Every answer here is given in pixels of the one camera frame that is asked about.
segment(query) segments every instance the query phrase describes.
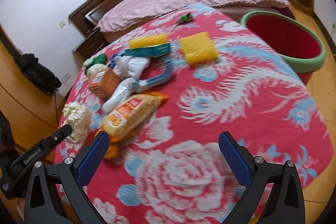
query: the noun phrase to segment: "yellow cloth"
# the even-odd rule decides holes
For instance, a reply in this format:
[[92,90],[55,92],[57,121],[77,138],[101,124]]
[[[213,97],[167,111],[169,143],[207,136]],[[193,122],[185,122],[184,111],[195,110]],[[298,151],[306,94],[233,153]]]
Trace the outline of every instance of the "yellow cloth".
[[139,37],[128,42],[129,48],[143,48],[168,43],[166,34],[151,35],[149,37]]
[[217,49],[208,32],[181,38],[180,47],[188,64],[195,64],[218,57]]

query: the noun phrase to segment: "wall socket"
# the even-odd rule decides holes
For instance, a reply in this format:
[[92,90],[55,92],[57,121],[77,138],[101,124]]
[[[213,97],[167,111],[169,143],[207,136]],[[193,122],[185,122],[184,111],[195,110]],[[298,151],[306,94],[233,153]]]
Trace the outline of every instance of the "wall socket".
[[60,80],[63,84],[65,84],[66,82],[68,82],[70,77],[71,77],[71,74],[69,72],[67,72],[66,75],[64,75]]

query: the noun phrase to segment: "wooden floor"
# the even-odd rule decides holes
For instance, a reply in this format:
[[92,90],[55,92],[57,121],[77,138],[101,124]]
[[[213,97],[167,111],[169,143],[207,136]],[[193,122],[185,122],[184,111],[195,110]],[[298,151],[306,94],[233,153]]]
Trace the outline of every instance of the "wooden floor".
[[[336,150],[336,62],[328,43],[313,18],[290,8],[295,18],[316,33],[325,44],[327,59],[323,67],[313,73],[307,88],[322,112],[328,127],[334,152]],[[336,184],[336,156],[327,168],[303,190],[306,224],[313,223],[323,211]]]

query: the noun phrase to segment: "table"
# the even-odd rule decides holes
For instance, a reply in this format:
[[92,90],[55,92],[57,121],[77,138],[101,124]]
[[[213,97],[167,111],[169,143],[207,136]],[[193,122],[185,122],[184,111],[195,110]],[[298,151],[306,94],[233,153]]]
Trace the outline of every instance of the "table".
[[[195,16],[194,22],[176,26],[186,13]],[[188,66],[179,39],[204,31],[220,56]],[[196,4],[131,31],[101,52],[111,56],[132,38],[159,33],[171,43],[174,75],[155,90],[169,99],[123,144],[120,158],[103,160],[84,187],[108,223],[221,223],[244,191],[218,149],[223,131],[268,162],[293,160],[303,187],[323,171],[333,149],[320,111],[293,70],[264,41],[217,10]],[[153,60],[143,78],[159,74],[160,64]],[[70,93],[72,101],[89,107],[92,132],[80,145],[61,143],[56,163],[75,156],[101,123],[103,102],[88,91],[83,70]]]

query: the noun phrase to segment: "bucket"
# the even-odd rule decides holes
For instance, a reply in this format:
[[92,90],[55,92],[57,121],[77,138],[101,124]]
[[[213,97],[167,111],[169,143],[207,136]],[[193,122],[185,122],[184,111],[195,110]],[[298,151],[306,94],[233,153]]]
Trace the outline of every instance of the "bucket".
[[244,15],[240,23],[279,53],[305,85],[325,62],[326,49],[322,41],[296,20],[277,13],[254,11]]

